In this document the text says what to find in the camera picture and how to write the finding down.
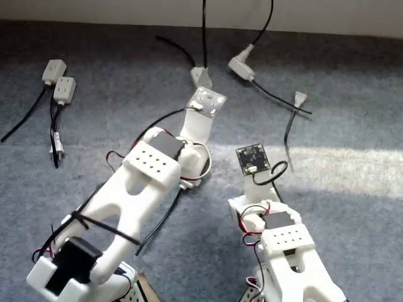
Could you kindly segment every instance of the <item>power plug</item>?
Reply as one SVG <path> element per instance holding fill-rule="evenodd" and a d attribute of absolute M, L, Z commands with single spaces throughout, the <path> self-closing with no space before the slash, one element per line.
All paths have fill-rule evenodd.
<path fill-rule="evenodd" d="M 58 132 L 54 133 L 54 140 L 55 140 L 55 147 L 56 147 L 56 154 L 59 160 L 62 160 L 63 155 L 64 155 L 64 148 L 62 145 L 62 142 L 60 141 L 60 135 Z M 53 160 L 53 148 L 50 146 L 50 158 Z"/>
<path fill-rule="evenodd" d="M 60 77 L 57 80 L 53 98 L 59 105 L 70 104 L 76 89 L 76 81 L 73 77 Z"/>
<path fill-rule="evenodd" d="M 66 67 L 67 66 L 63 60 L 49 60 L 48 65 L 42 74 L 42 81 L 48 86 L 56 84 L 58 78 L 63 76 Z"/>
<path fill-rule="evenodd" d="M 301 108 L 302 104 L 304 104 L 307 97 L 308 96 L 305 93 L 295 91 L 294 106 L 297 108 Z"/>
<path fill-rule="evenodd" d="M 196 88 L 205 87 L 211 89 L 213 87 L 212 80 L 208 76 L 208 68 L 194 67 L 191 69 L 190 74 Z"/>
<path fill-rule="evenodd" d="M 253 45 L 249 44 L 239 55 L 236 55 L 229 61 L 228 67 L 232 69 L 242 79 L 247 81 L 254 80 L 254 71 L 246 64 L 246 59 L 253 49 Z"/>

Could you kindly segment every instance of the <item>connector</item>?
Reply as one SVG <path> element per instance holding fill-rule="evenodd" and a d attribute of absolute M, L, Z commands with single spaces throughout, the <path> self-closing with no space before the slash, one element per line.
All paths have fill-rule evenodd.
<path fill-rule="evenodd" d="M 307 95 L 305 93 L 295 91 L 295 97 L 294 97 L 294 105 L 297 108 L 301 108 L 302 104 L 305 102 L 307 99 Z"/>
<path fill-rule="evenodd" d="M 211 89 L 213 87 L 212 80 L 208 76 L 208 68 L 194 67 L 191 69 L 190 74 L 196 88 L 205 87 Z"/>
<path fill-rule="evenodd" d="M 66 67 L 67 66 L 63 60 L 49 60 L 48 65 L 42 74 L 42 81 L 48 86 L 56 84 L 58 78 L 63 76 Z"/>
<path fill-rule="evenodd" d="M 60 141 L 60 135 L 58 132 L 54 133 L 54 140 L 55 140 L 55 147 L 56 147 L 56 154 L 59 160 L 62 160 L 64 156 L 64 148 L 62 142 Z M 53 148 L 50 146 L 50 158 L 53 160 Z"/>
<path fill-rule="evenodd" d="M 249 44 L 239 55 L 236 55 L 229 61 L 228 67 L 237 75 L 247 81 L 253 81 L 254 71 L 246 64 L 246 59 L 253 49 L 253 45 Z"/>
<path fill-rule="evenodd" d="M 76 82 L 73 77 L 60 77 L 57 80 L 53 98 L 59 105 L 70 104 L 76 89 Z"/>

